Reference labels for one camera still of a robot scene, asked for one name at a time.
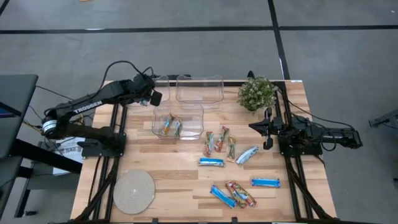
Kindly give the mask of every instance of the potted plant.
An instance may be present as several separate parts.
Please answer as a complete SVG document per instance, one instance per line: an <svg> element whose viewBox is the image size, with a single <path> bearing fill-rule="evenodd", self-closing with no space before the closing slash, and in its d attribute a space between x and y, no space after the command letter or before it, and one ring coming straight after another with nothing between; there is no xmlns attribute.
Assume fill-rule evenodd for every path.
<svg viewBox="0 0 398 224"><path fill-rule="evenodd" d="M238 103L255 112L275 104L275 86L265 78L249 78L238 91Z"/></svg>

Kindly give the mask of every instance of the candy bar wrapper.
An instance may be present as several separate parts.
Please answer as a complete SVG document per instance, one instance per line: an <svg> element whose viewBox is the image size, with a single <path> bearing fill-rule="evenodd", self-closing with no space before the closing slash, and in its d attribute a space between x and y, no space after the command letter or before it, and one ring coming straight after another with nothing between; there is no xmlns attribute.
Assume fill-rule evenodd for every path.
<svg viewBox="0 0 398 224"><path fill-rule="evenodd" d="M175 118L175 116L172 113L170 113L169 117L167 118L166 122L164 123L164 127L162 130L163 135L167 135L169 133L170 126L172 125L174 118Z"/></svg>
<svg viewBox="0 0 398 224"><path fill-rule="evenodd" d="M232 198L235 199L235 201L238 204L238 206L241 207L241 208L246 208L247 207L246 202L243 200L243 198L241 198L239 196L238 192L235 189L233 189L233 185L234 185L234 182L228 181L225 184L225 187L229 190L229 192L232 195Z"/></svg>
<svg viewBox="0 0 398 224"><path fill-rule="evenodd" d="M174 136L179 137L181 130L182 130L182 118L179 116L175 116L175 118L177 119L177 124L176 124L176 128L175 128Z"/></svg>
<svg viewBox="0 0 398 224"><path fill-rule="evenodd" d="M232 198L228 197L224 192L222 192L215 185L213 185L211 187L210 193L213 194L214 196L218 197L225 204L227 204L230 208L234 208L236 206L235 200L233 200Z"/></svg>
<svg viewBox="0 0 398 224"><path fill-rule="evenodd" d="M238 193L238 195L246 201L249 206L257 205L255 199L246 191L244 190L239 184L232 182L232 188Z"/></svg>
<svg viewBox="0 0 398 224"><path fill-rule="evenodd" d="M252 178L251 179L252 186L262 186L262 187L280 187L279 179L261 179L261 178Z"/></svg>
<svg viewBox="0 0 398 224"><path fill-rule="evenodd" d="M226 156L226 160L228 162L235 162L235 143L236 140L235 138L229 137L228 138L229 142L229 149L228 149L228 154Z"/></svg>
<svg viewBox="0 0 398 224"><path fill-rule="evenodd" d="M236 163L239 165L244 164L247 160L249 160L252 156L254 156L258 151L259 151L259 148L257 146L254 146L253 148L247 150L241 156L239 156L239 158L236 160Z"/></svg>
<svg viewBox="0 0 398 224"><path fill-rule="evenodd" d="M214 147L214 150L216 152L221 152L221 149L223 148L223 143L224 143L225 136L228 134L228 132L229 132L229 128L227 128L226 126L223 126L223 130L221 132L221 135L218 138L218 141L216 142L216 146Z"/></svg>
<svg viewBox="0 0 398 224"><path fill-rule="evenodd" d="M210 159L210 158L200 158L199 166L218 166L224 167L224 160L222 159Z"/></svg>
<svg viewBox="0 0 398 224"><path fill-rule="evenodd" d="M213 150L213 132L208 131L206 132L205 151L203 155L205 155L206 157L210 157L212 150Z"/></svg>

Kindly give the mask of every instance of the wooden table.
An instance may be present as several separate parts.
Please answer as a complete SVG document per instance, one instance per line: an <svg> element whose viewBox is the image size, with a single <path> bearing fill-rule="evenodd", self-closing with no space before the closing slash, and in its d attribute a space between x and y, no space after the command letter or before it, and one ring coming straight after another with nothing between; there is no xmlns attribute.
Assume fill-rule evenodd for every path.
<svg viewBox="0 0 398 224"><path fill-rule="evenodd" d="M286 85L289 100L309 111L303 83L286 81ZM170 101L173 103L176 102L175 87L170 88ZM204 123L205 131L213 131L216 138L222 125L230 128L230 135L236 138L237 157L250 147L258 146L261 149L242 167L230 162L226 162L225 168L199 167L199 158L203 157L205 131L199 140L160 140L151 131L150 108L142 111L135 107L129 110L125 129L127 145L120 160L118 177L127 170L146 170L155 180L156 193L150 207L138 215L126 215L113 205L111 222L150 222L153 218L159 218L160 222L230 222L231 217L237 217L240 222L295 220L285 162L279 154L277 140L274 140L272 149L262 150L265 138L249 128L248 124L263 120L264 113L257 111L253 115L239 106L236 102L237 92L238 87L224 87L224 100L217 110L205 110ZM97 108L93 126L109 126L112 108L111 105ZM298 109L291 109L293 113L307 117ZM221 153L213 151L212 157L224 159L226 147L223 147ZM96 160L97 158L89 158L84 161L71 218L78 216L87 206ZM302 160L309 191L325 211L335 217L323 164L313 156L302 156ZM279 178L281 188L252 187L249 183L251 177ZM224 186L228 180L241 184L257 200L257 206L230 209L210 194L213 184L228 193ZM302 195L299 189L297 192L301 213L305 217ZM100 218L104 217L107 194L106 192L103 197Z"/></svg>

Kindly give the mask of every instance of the round placemat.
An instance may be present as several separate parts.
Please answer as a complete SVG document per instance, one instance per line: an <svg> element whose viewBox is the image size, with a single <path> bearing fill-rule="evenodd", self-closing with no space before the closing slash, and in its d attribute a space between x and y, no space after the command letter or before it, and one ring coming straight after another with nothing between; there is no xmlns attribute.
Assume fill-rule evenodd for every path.
<svg viewBox="0 0 398 224"><path fill-rule="evenodd" d="M116 182L113 200L120 211L135 215L143 212L155 198L155 182L143 170L130 170Z"/></svg>

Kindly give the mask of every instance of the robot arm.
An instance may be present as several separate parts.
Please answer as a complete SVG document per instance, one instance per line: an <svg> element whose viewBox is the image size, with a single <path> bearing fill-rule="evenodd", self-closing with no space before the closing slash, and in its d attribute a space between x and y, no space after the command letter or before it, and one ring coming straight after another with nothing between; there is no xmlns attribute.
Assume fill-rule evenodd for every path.
<svg viewBox="0 0 398 224"><path fill-rule="evenodd" d="M340 144L352 149L363 145L358 131L353 128L326 128L297 115L293 115L291 124L284 124L278 116L271 120L271 111L268 108L264 112L263 121L249 124L250 128L267 138L264 149L273 146L271 134L278 136L281 153L287 156L320 155L323 143Z"/></svg>
<svg viewBox="0 0 398 224"><path fill-rule="evenodd" d="M154 90L154 81L146 75L136 75L133 80L114 81L99 91L86 95L68 103L61 103L45 111L42 121L43 135L49 139L60 139L67 136L83 137L98 140L105 148L111 149L117 143L115 134L110 127L92 128L70 122L70 119L87 110L101 105L147 102L159 106L162 94Z"/></svg>

